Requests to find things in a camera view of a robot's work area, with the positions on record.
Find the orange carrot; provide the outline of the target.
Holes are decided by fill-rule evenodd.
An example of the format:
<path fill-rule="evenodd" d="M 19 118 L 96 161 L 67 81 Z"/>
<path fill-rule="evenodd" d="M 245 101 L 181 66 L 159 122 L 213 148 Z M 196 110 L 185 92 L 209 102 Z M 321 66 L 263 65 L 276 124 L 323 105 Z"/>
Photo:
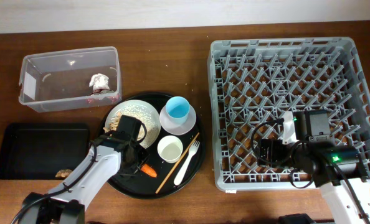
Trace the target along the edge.
<path fill-rule="evenodd" d="M 148 164 L 143 164 L 141 166 L 141 171 L 150 177 L 157 178 L 157 172 Z"/>

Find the cream plastic cup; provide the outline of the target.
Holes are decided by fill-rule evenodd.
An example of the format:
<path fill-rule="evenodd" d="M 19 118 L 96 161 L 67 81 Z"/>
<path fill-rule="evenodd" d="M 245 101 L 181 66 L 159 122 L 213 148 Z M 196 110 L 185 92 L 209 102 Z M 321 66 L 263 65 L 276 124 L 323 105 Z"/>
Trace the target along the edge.
<path fill-rule="evenodd" d="M 175 163 L 183 153 L 182 141 L 176 136 L 165 136 L 159 141 L 157 152 L 162 160 Z"/>

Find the red snack wrapper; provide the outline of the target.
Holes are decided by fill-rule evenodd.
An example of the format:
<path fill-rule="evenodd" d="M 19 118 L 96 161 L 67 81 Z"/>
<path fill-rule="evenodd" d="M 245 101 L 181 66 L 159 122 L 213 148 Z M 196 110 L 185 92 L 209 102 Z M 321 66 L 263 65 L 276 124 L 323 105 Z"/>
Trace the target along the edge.
<path fill-rule="evenodd" d="M 109 89 L 97 89 L 97 90 L 94 90 L 90 94 L 90 96 L 106 95 L 106 94 L 110 94 L 110 93 L 114 93 L 114 91 L 113 90 L 109 90 Z M 108 99 L 110 99 L 114 103 L 118 99 L 118 95 L 109 96 Z M 96 99 L 94 99 L 94 98 L 87 99 L 87 102 L 88 103 L 93 103 L 94 101 L 96 101 Z"/>

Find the brown round cookie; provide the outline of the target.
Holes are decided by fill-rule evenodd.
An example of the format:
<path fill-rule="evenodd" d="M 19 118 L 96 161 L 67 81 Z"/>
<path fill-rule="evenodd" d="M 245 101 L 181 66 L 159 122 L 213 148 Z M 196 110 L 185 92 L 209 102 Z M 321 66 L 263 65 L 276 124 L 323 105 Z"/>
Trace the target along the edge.
<path fill-rule="evenodd" d="M 72 173 L 70 169 L 62 169 L 56 173 L 55 178 L 57 179 L 65 179 Z"/>

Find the white tissue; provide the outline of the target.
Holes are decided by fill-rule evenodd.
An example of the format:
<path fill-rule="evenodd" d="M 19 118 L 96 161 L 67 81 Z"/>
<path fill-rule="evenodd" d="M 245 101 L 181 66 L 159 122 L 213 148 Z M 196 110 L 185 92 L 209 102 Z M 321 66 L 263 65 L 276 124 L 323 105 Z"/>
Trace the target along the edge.
<path fill-rule="evenodd" d="M 109 90 L 110 87 L 108 86 L 109 78 L 101 73 L 92 75 L 89 87 L 93 88 L 93 91 L 96 90 Z"/>

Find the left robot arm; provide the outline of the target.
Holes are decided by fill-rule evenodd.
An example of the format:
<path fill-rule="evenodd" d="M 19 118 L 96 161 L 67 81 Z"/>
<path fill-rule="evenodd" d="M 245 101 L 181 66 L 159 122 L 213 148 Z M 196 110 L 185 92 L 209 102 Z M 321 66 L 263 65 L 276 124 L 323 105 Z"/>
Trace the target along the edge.
<path fill-rule="evenodd" d="M 85 223 L 85 211 L 115 175 L 134 176 L 149 153 L 135 137 L 109 131 L 90 142 L 85 159 L 46 194 L 29 194 L 13 223 Z"/>

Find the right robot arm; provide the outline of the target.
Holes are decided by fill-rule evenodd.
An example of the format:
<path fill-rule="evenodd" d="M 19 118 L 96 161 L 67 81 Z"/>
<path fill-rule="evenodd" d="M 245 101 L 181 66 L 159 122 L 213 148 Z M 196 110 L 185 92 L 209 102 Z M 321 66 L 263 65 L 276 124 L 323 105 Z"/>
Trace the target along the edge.
<path fill-rule="evenodd" d="M 359 152 L 330 142 L 261 139 L 255 156 L 261 166 L 303 171 L 311 176 L 328 204 L 335 223 L 370 223 L 370 184 Z"/>

